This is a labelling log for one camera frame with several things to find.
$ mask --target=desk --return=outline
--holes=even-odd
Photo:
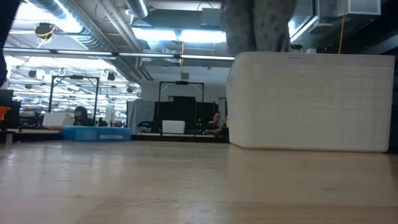
[[[0,223],[397,224],[398,219],[396,155],[149,141],[12,147],[14,153],[0,154]]]
[[[15,133],[36,133],[36,134],[50,134],[50,133],[62,133],[61,130],[48,130],[48,129],[22,129],[19,132],[19,129],[9,129],[10,131],[14,131]]]
[[[134,141],[212,142],[229,143],[229,138],[215,138],[206,134],[139,133],[131,136]]]

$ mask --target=blue plastic bin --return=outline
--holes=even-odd
[[[66,126],[63,139],[84,142],[130,141],[131,128]]]

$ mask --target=metal frame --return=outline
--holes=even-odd
[[[162,94],[162,84],[163,83],[170,83],[170,84],[176,84],[178,85],[178,81],[177,82],[165,82],[165,81],[161,81],[159,82],[159,95],[158,95],[158,101],[157,101],[157,119],[159,119],[159,115],[160,115],[160,96]],[[185,82],[186,85],[192,84],[192,85],[201,85],[201,101],[204,102],[205,99],[205,84],[204,83],[198,83],[198,82]],[[195,122],[197,121],[197,104],[195,104]]]
[[[52,109],[52,97],[53,97],[53,92],[54,92],[54,87],[56,87],[62,80],[64,80],[65,78],[71,78],[74,76],[71,75],[66,75],[66,76],[61,76],[61,75],[54,75],[51,77],[51,89],[50,89],[50,99],[49,99],[49,113],[51,112]],[[54,84],[54,80],[56,78],[61,78],[61,80],[59,82],[57,82],[56,84]],[[94,102],[94,113],[93,113],[93,122],[95,124],[95,116],[96,116],[96,112],[97,112],[97,101],[98,101],[98,88],[100,87],[100,78],[99,77],[82,77],[82,78],[87,78],[90,82],[91,82],[91,78],[97,80],[97,84],[93,86],[95,86],[95,102]]]

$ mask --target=orange object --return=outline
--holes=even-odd
[[[0,121],[4,118],[4,115],[6,115],[7,111],[9,110],[11,110],[11,108],[0,106]]]

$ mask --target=white textured box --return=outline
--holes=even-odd
[[[394,62],[390,56],[240,54],[226,84],[230,142],[385,152]]]
[[[43,126],[46,128],[59,128],[71,126],[75,122],[74,117],[66,113],[45,113],[43,119]]]
[[[185,121],[162,122],[162,132],[167,134],[183,134],[185,132]]]

